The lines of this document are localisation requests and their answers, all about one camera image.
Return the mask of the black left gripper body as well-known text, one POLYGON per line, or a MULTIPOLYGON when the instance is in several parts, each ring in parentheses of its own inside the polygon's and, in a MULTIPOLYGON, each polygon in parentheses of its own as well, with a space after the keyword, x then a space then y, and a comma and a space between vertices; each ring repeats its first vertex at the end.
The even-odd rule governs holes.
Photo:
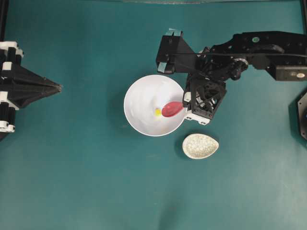
POLYGON ((61 92, 62 86, 21 66, 17 42, 0 43, 0 139, 15 132, 16 111, 61 92))

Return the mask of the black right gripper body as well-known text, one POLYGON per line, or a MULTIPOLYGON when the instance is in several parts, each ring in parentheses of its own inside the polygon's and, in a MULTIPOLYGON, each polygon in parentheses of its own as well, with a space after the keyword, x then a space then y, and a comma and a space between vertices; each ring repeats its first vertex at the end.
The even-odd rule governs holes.
POLYGON ((189 73, 183 94, 185 119, 206 125, 213 119, 225 94, 226 84, 197 73, 189 73))

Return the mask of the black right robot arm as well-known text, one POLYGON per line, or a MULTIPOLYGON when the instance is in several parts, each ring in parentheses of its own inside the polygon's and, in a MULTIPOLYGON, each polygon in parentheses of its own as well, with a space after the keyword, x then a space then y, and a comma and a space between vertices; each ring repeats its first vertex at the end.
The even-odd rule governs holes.
POLYGON ((246 32, 194 54, 196 69, 188 73, 183 107, 209 123, 226 94, 226 81, 237 81, 249 66, 275 81, 306 81, 307 37, 289 32, 246 32))

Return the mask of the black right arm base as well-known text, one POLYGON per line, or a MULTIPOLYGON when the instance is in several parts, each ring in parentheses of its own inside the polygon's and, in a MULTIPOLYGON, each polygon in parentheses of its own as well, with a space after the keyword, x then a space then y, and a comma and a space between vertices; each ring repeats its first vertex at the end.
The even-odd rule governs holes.
POLYGON ((307 90, 304 89, 289 104, 291 135, 301 144, 307 143, 307 90))

